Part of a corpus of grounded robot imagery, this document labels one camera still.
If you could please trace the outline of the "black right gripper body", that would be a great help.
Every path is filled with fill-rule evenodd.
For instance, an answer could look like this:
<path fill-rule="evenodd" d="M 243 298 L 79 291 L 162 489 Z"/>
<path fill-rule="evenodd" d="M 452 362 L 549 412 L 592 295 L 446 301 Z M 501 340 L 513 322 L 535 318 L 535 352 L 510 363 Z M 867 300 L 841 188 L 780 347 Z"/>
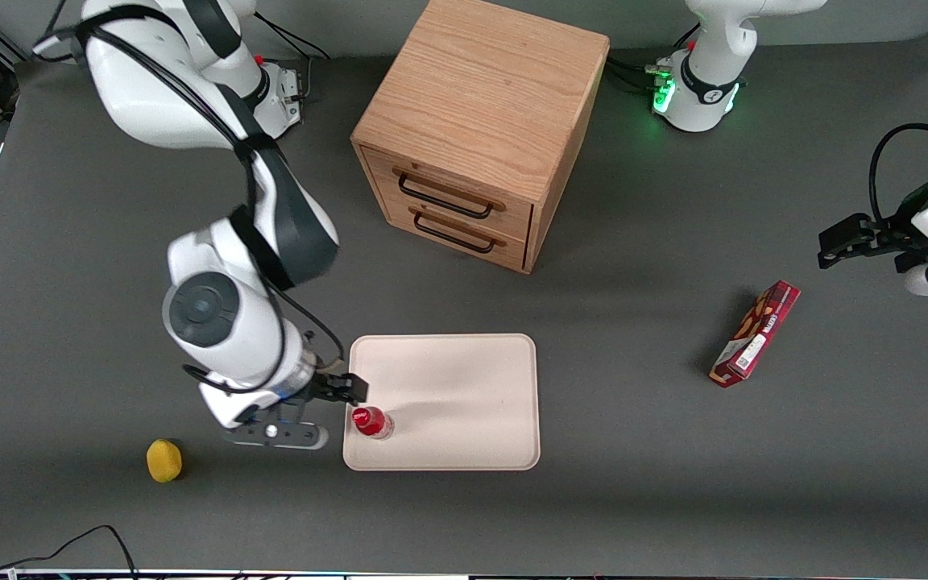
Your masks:
<path fill-rule="evenodd" d="M 314 371 L 306 385 L 283 400 L 283 422 L 298 425 L 303 421 L 306 405 L 310 401 L 324 400 L 325 390 L 339 390 L 339 375 L 335 372 Z"/>

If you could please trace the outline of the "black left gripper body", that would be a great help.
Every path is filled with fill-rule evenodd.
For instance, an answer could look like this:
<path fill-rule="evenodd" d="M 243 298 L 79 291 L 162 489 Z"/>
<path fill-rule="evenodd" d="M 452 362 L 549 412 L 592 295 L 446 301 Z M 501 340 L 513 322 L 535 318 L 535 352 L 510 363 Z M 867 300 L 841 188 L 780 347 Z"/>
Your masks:
<path fill-rule="evenodd" d="M 888 247 L 888 253 L 896 253 L 895 268 L 908 271 L 912 267 L 928 264 L 928 235 L 914 226 L 912 219 L 928 208 L 928 181 L 907 194 L 891 216 L 881 216 L 876 173 L 872 174 L 872 213 L 877 245 Z"/>

